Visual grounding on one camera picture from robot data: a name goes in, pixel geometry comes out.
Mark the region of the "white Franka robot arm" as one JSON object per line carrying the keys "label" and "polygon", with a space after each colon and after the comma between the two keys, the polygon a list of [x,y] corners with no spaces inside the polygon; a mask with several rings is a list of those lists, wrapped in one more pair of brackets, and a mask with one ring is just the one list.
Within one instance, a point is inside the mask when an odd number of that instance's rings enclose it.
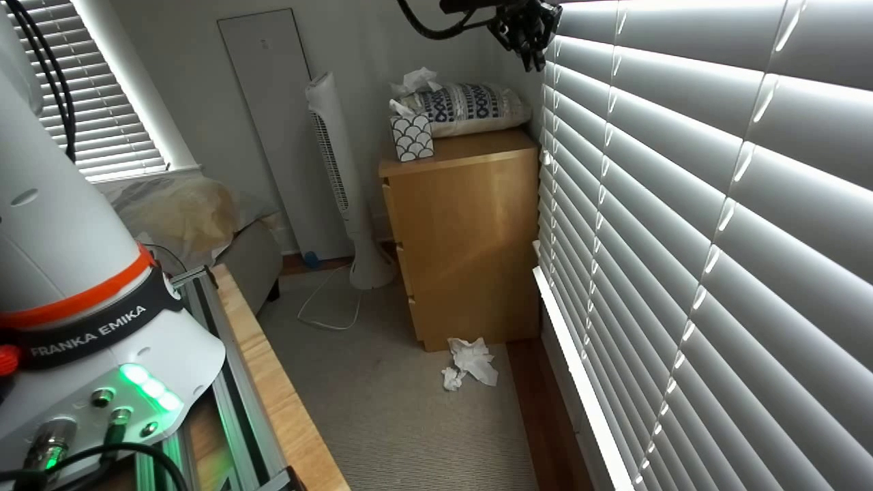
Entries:
{"label": "white Franka robot arm", "polygon": [[41,87],[4,0],[0,70],[0,485],[63,491],[143,452],[188,418],[226,343],[41,126]]}

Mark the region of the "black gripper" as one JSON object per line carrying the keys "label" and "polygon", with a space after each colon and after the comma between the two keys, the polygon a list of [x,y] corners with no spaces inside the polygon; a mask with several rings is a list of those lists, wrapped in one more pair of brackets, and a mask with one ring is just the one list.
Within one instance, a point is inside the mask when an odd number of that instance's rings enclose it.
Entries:
{"label": "black gripper", "polygon": [[557,39],[558,17],[562,5],[557,0],[506,0],[497,7],[488,32],[505,46],[521,46],[522,70],[542,70],[542,59],[551,54]]}

